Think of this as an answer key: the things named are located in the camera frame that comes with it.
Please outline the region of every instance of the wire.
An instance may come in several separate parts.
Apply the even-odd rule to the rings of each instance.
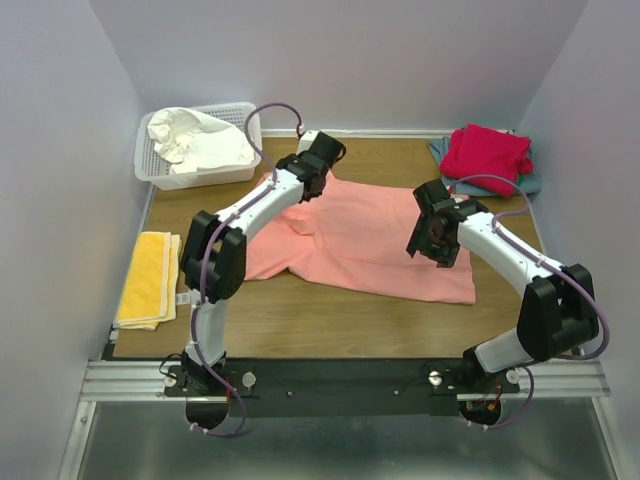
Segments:
[[[238,401],[238,404],[240,405],[240,408],[242,409],[242,420],[240,422],[240,425],[238,425],[238,427],[236,427],[231,432],[215,432],[213,430],[208,430],[206,428],[202,428],[199,425],[191,424],[191,428],[196,429],[196,430],[198,430],[198,431],[200,431],[200,432],[202,432],[202,433],[204,433],[206,435],[210,435],[210,436],[214,436],[214,437],[233,437],[235,435],[238,435],[242,431],[242,429],[243,429],[243,427],[244,427],[244,425],[245,425],[245,423],[247,421],[247,406],[246,406],[244,400],[242,399],[242,397],[240,396],[240,394],[238,393],[238,390],[235,389],[224,378],[222,378],[222,376],[220,376],[207,363],[207,361],[206,361],[206,359],[204,357],[204,354],[202,352],[202,348],[200,348],[200,344],[199,344],[199,341],[198,341],[198,328],[197,328],[198,312],[200,311],[200,308],[202,308],[202,305],[204,305],[205,302],[207,301],[207,297],[206,297],[207,265],[209,264],[209,259],[211,258],[211,251],[213,249],[213,245],[216,243],[216,241],[220,237],[220,234],[222,233],[222,231],[233,220],[238,218],[238,216],[240,216],[240,214],[242,214],[247,209],[251,208],[253,205],[255,205],[260,200],[265,198],[269,194],[269,192],[271,192],[276,186],[276,182],[278,180],[278,172],[277,172],[277,169],[275,168],[275,164],[274,164],[273,160],[266,153],[264,153],[264,151],[261,150],[258,147],[258,145],[256,145],[256,143],[251,138],[251,134],[249,133],[249,124],[250,124],[251,120],[253,119],[253,117],[256,114],[258,114],[259,112],[261,112],[262,110],[265,110],[265,109],[270,108],[270,107],[284,107],[284,108],[287,108],[287,109],[291,110],[294,113],[294,115],[297,117],[297,119],[298,119],[298,124],[296,126],[296,133],[298,134],[298,138],[301,136],[301,131],[300,130],[302,128],[302,116],[300,115],[298,110],[296,110],[291,105],[288,105],[286,103],[282,103],[282,102],[266,103],[264,105],[261,105],[260,107],[257,107],[255,110],[253,110],[247,116],[247,118],[246,118],[246,120],[244,122],[244,135],[247,138],[247,142],[249,143],[249,145],[251,145],[251,148],[253,148],[253,150],[255,150],[255,152],[260,156],[260,158],[262,160],[264,160],[265,162],[267,162],[267,164],[269,165],[269,168],[271,169],[271,172],[272,172],[272,181],[269,183],[269,185],[266,186],[266,188],[262,192],[260,192],[258,195],[256,195],[256,197],[254,197],[253,199],[249,200],[244,205],[240,206],[235,213],[229,215],[229,217],[227,217],[222,222],[220,222],[220,225],[218,225],[218,227],[211,234],[211,238],[209,238],[209,242],[207,242],[207,247],[205,249],[204,257],[202,259],[202,269],[200,270],[200,301],[197,302],[196,304],[194,304],[193,308],[191,310],[191,320],[190,320],[191,340],[193,342],[193,349],[194,349],[196,355],[198,356],[198,359],[200,360],[200,363],[202,364],[202,367],[213,378],[215,378],[218,382],[220,382],[220,384],[222,384],[222,386],[224,386],[227,389],[228,392],[231,392],[231,394]]]
[[[177,381],[178,377],[174,373],[171,373],[169,370],[167,370],[166,372],[162,371],[162,367],[164,367],[165,363],[167,363],[169,360],[175,357],[181,358],[181,355],[179,353],[170,353],[169,355],[164,357],[164,359],[160,362],[160,365],[158,365],[158,371],[160,372],[161,375],[164,375],[165,377],[169,377]]]
[[[453,187],[455,188],[455,185],[461,183],[461,182],[465,182],[467,180],[473,179],[473,178],[493,178],[496,180],[500,180],[508,185],[511,185],[513,188],[515,188],[520,195],[522,196],[522,198],[524,198],[525,201],[525,205],[519,209],[519,210],[514,210],[512,212],[502,212],[502,213],[498,213],[497,215],[494,215],[493,220],[491,222],[491,227],[493,228],[494,232],[502,239],[504,240],[506,243],[508,243],[511,247],[513,247],[515,250],[517,250],[519,253],[521,253],[522,255],[524,255],[525,257],[527,257],[529,260],[539,263],[544,269],[546,269],[547,271],[557,275],[560,279],[562,279],[566,284],[570,285],[573,289],[575,289],[581,296],[582,298],[585,299],[585,301],[589,304],[589,306],[591,306],[591,308],[593,308],[593,310],[596,312],[596,315],[598,317],[598,319],[600,320],[600,325],[602,326],[602,341],[600,343],[600,346],[594,350],[593,352],[587,354],[587,355],[558,355],[558,358],[562,358],[565,360],[591,360],[593,358],[596,358],[598,356],[600,356],[602,354],[602,352],[604,352],[607,347],[609,346],[609,339],[611,337],[611,332],[609,329],[609,322],[607,320],[607,317],[604,313],[604,311],[600,308],[600,306],[596,303],[596,301],[594,300],[594,298],[589,294],[589,292],[587,292],[582,285],[580,285],[578,282],[576,282],[573,278],[571,278],[569,275],[567,275],[566,273],[564,273],[562,270],[554,267],[553,265],[550,265],[549,263],[547,263],[543,258],[539,258],[537,255],[531,253],[529,250],[527,250],[526,248],[522,247],[519,243],[517,243],[516,241],[514,241],[513,239],[511,239],[506,233],[504,233],[502,231],[502,225],[500,225],[498,223],[498,221],[502,218],[502,217],[507,217],[507,216],[512,216],[512,215],[520,215],[522,213],[526,213],[526,212],[531,212],[532,207],[531,207],[531,200],[529,200],[529,197],[527,196],[527,194],[515,183],[507,180],[506,178],[502,178],[498,175],[491,175],[491,174],[477,174],[477,175],[469,175],[467,177],[461,178],[459,180],[456,180],[453,184]]]
[[[464,417],[462,417],[461,420],[465,422],[469,427],[475,426],[478,428],[482,428],[483,430],[500,430],[501,428],[511,425],[512,423],[517,421],[522,415],[524,415],[525,412],[531,406],[531,400],[533,399],[533,391],[535,390],[536,384],[533,378],[533,373],[531,373],[531,370],[529,369],[529,367],[520,366],[519,368],[522,368],[524,371],[527,372],[527,375],[529,375],[529,394],[527,395],[527,398],[522,404],[522,407],[520,407],[520,410],[518,410],[515,414],[513,414],[511,417],[506,419],[504,422],[496,423],[495,425],[481,425],[479,423],[473,423],[471,420],[468,420]]]

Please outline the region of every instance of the white tag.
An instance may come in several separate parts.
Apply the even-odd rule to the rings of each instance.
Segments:
[[[176,293],[176,305],[189,305],[191,303],[191,293]]]

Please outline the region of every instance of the floor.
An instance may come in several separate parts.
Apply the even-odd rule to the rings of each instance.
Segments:
[[[183,411],[179,403],[99,404],[79,478],[615,478],[588,398],[537,400],[517,423],[490,432],[445,417],[272,418],[217,439],[190,432]]]

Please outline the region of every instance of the yellow towel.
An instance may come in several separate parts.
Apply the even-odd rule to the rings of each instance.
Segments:
[[[167,314],[170,248],[169,233],[140,234],[120,302],[118,323],[153,320]]]
[[[175,320],[176,318],[176,285],[178,282],[178,258],[180,256],[180,235],[171,235],[169,248],[169,268],[167,274],[167,312],[155,319],[131,319],[118,321],[121,328],[136,330],[155,330],[160,322]]]

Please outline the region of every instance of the white cloth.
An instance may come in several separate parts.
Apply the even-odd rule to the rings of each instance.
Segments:
[[[249,142],[235,125],[189,108],[165,108],[147,126],[153,149],[171,163],[171,173],[196,172],[254,159]]]

